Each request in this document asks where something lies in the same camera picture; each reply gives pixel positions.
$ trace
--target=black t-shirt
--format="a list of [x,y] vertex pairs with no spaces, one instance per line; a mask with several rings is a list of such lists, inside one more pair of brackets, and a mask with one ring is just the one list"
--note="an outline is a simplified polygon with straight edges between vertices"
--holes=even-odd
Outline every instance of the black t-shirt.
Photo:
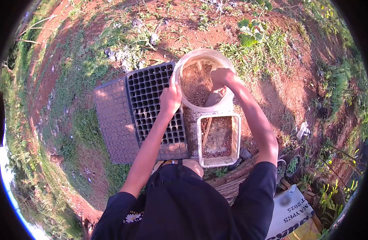
[[136,199],[111,196],[92,239],[264,239],[274,208],[277,168],[259,162],[239,186],[230,207],[200,178],[175,174],[177,164],[161,168],[162,185]]

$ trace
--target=stone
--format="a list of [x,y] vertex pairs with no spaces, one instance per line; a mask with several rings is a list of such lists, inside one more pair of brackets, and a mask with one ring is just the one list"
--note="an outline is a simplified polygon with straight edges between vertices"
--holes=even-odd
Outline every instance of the stone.
[[240,158],[245,160],[251,159],[252,158],[252,153],[250,151],[248,151],[248,149],[246,149],[245,147],[240,149]]

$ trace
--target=green leaf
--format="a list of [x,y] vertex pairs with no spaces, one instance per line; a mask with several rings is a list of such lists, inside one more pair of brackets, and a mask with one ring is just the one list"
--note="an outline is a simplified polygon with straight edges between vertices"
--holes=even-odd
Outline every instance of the green leaf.
[[257,42],[255,40],[254,36],[249,36],[249,35],[245,35],[245,34],[240,34],[240,45],[244,46],[244,47],[250,47],[252,46],[255,42]]
[[257,42],[262,42],[264,39],[264,35],[262,35],[261,33],[255,33],[255,39]]
[[273,6],[272,6],[272,3],[270,3],[268,0],[265,0],[265,5],[264,5],[266,8],[267,8],[267,11],[272,11],[273,9]]
[[252,23],[252,26],[258,26],[260,25],[261,22],[259,20],[253,19],[251,23]]
[[252,35],[251,29],[247,26],[243,26],[242,28],[240,28],[240,31],[242,31],[243,33],[246,33],[248,35]]
[[244,18],[243,20],[237,23],[238,28],[242,28],[243,26],[248,26],[248,25],[249,25],[249,20],[246,18]]

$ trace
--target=black seedling tray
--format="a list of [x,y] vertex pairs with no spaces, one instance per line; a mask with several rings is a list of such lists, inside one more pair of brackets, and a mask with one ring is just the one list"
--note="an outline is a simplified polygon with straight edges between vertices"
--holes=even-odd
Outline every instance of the black seedling tray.
[[[160,95],[169,87],[174,62],[143,68],[126,74],[130,108],[140,144],[145,141],[160,112]],[[182,107],[167,126],[161,144],[184,143],[187,146]]]

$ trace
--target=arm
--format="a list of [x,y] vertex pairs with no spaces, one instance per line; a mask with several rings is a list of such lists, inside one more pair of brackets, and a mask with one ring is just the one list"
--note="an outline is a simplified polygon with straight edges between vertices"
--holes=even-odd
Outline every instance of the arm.
[[278,144],[271,124],[240,78],[230,69],[211,72],[214,89],[229,87],[239,100],[259,149],[254,169],[239,186],[239,195],[231,207],[242,236],[264,239],[268,234],[274,208]]
[[169,88],[165,88],[160,96],[160,112],[156,121],[138,151],[120,192],[128,192],[137,198],[141,189],[147,184],[156,163],[164,132],[169,121],[180,107],[180,103],[181,88],[171,79]]
[[218,68],[211,72],[211,78],[214,90],[227,86],[239,100],[260,152],[256,164],[271,162],[277,166],[278,144],[271,124],[239,76],[228,68]]

